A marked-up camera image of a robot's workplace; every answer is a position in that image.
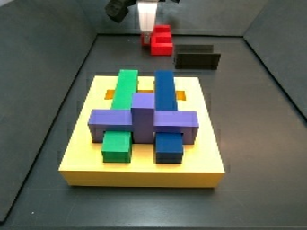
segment gray floor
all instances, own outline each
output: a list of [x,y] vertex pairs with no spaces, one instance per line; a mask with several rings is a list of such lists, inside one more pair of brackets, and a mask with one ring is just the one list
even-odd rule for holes
[[94,73],[173,69],[138,37],[98,37],[60,110],[3,227],[307,226],[307,127],[242,39],[174,37],[213,44],[217,71],[198,76],[226,169],[214,190],[69,188],[57,167]]

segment yellow block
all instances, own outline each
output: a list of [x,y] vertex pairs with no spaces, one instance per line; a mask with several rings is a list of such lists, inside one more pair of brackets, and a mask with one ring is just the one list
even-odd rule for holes
[[[176,91],[184,91],[185,101],[177,101],[178,111],[196,111],[198,130],[193,145],[184,145],[181,164],[154,164],[153,145],[133,144],[129,164],[104,163],[100,144],[90,142],[88,118],[92,109],[109,109],[104,99],[114,89],[116,76],[94,76],[88,97],[58,168],[69,185],[117,187],[208,187],[217,186],[224,174],[206,105],[196,77],[176,77]],[[138,77],[137,90],[153,90],[153,77]]]

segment purple block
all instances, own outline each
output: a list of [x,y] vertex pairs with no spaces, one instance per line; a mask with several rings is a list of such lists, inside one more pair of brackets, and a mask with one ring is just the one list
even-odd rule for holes
[[133,93],[130,112],[133,142],[153,144],[154,93]]
[[92,142],[101,143],[105,131],[130,131],[132,116],[129,110],[92,110],[88,119]]
[[182,133],[182,144],[194,143],[198,124],[194,111],[154,111],[154,132]]

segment block structure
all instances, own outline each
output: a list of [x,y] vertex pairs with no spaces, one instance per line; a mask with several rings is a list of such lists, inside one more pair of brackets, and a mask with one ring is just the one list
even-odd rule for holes
[[132,100],[133,142],[153,143],[154,93],[134,93]]
[[174,45],[173,63],[176,69],[212,69],[218,66],[220,54],[213,45]]
[[154,56],[170,56],[172,55],[172,38],[170,38],[170,26],[156,25],[150,34],[150,55]]
[[[153,145],[133,144],[130,163],[104,163],[100,144],[92,143],[88,118],[93,108],[108,110],[105,92],[116,86],[116,76],[96,76],[77,118],[58,172],[73,186],[213,188],[224,174],[205,100],[196,77],[176,77],[176,89],[185,93],[178,111],[196,111],[198,130],[193,145],[182,146],[180,164],[154,164]],[[153,77],[138,77],[140,90],[153,91]]]
[[[137,88],[137,71],[120,70],[112,98],[113,110],[129,110],[132,94]],[[104,163],[129,163],[132,150],[132,132],[105,131],[102,136],[101,154]]]
[[193,145],[198,129],[194,111],[156,111],[154,132],[182,134],[182,144]]
[[[156,111],[176,111],[176,93],[172,71],[154,72]],[[156,132],[156,163],[180,163],[182,161],[182,134]]]
[[88,119],[92,142],[101,143],[105,131],[133,131],[129,110],[92,110]]

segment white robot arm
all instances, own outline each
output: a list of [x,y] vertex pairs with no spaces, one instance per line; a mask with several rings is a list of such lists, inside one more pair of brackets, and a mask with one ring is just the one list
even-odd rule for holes
[[158,2],[165,0],[110,0],[105,6],[105,13],[114,22],[121,22],[128,14],[128,6],[137,4],[138,27],[144,34],[144,43],[149,43],[149,34],[153,31]]

